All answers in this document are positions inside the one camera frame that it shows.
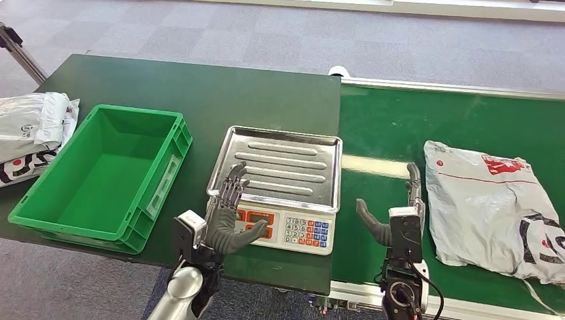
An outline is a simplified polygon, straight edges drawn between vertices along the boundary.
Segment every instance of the green tabletop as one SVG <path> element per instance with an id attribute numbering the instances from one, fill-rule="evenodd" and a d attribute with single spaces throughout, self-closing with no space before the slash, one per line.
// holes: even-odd
<path id="1" fill-rule="evenodd" d="M 172 218 L 188 209 L 205 212 L 206 186 L 229 126 L 323 135 L 338 131 L 340 81 L 322 75 L 72 55 L 37 91 L 80 98 L 79 120 L 100 103 L 178 111 L 194 142 L 139 255 L 49 241 L 8 223 L 6 217 L 32 181 L 0 189 L 0 237 L 154 265 L 176 260 Z M 227 257 L 225 276 L 329 294 L 331 263 L 331 255 L 250 245 Z"/>
<path id="2" fill-rule="evenodd" d="M 399 167 L 395 161 L 415 161 L 425 184 L 426 140 L 527 160 L 563 226 L 563 119 L 563 101 L 342 85 L 339 136 L 343 139 L 344 159 L 332 278 L 372 283 L 380 271 L 385 249 L 368 232 L 359 231 L 355 199 L 365 199 L 371 213 L 387 221 L 388 208 L 406 205 L 404 179 L 394 178 L 402 165 Z M 427 202 L 425 187 L 423 191 Z M 471 265 L 443 265 L 435 258 L 427 224 L 422 246 L 430 277 L 445 297 L 548 313 L 531 298 L 522 280 Z M 530 283 L 544 302 L 557 312 L 565 312 L 563 289 L 534 280 Z"/>

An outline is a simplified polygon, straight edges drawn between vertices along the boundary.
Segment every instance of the metal tray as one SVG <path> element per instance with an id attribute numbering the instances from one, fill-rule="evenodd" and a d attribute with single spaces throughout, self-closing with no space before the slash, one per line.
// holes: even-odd
<path id="1" fill-rule="evenodd" d="M 222 177 L 245 160 L 244 179 L 251 182 L 242 201 L 336 213 L 341 155 L 338 137 L 233 126 L 216 161 L 208 195 L 217 195 Z"/>

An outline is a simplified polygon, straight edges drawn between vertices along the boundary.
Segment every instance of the green plastic crate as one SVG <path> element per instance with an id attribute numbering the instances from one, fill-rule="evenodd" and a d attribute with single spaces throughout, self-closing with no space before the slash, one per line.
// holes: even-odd
<path id="1" fill-rule="evenodd" d="M 192 140 L 180 113 L 98 105 L 8 221 L 44 238 L 138 254 Z"/>

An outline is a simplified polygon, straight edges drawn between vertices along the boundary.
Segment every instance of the robotic thumb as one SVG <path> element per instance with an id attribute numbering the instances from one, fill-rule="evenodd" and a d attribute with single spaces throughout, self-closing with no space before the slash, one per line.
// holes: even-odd
<path id="1" fill-rule="evenodd" d="M 374 240 L 385 247 L 390 247 L 390 243 L 392 242 L 390 225 L 381 223 L 373 215 L 371 215 L 367 209 L 367 204 L 363 199 L 357 199 L 356 211 L 361 218 L 361 221 L 363 221 L 369 232 L 371 232 Z"/>
<path id="2" fill-rule="evenodd" d="M 243 231 L 238 235 L 234 235 L 234 239 L 231 245 L 231 247 L 233 247 L 232 252 L 235 252 L 237 249 L 244 247 L 245 245 L 248 245 L 249 243 L 252 243 L 253 241 L 259 239 L 259 237 L 263 235 L 263 233 L 265 233 L 267 224 L 268 223 L 265 220 L 260 220 L 257 221 L 251 229 Z"/>

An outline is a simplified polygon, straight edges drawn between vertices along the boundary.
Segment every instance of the scale keypad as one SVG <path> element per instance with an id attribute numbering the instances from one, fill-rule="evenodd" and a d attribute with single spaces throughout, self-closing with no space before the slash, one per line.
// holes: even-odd
<path id="1" fill-rule="evenodd" d="M 287 217 L 284 242 L 325 248 L 330 237 L 329 229 L 327 222 Z"/>

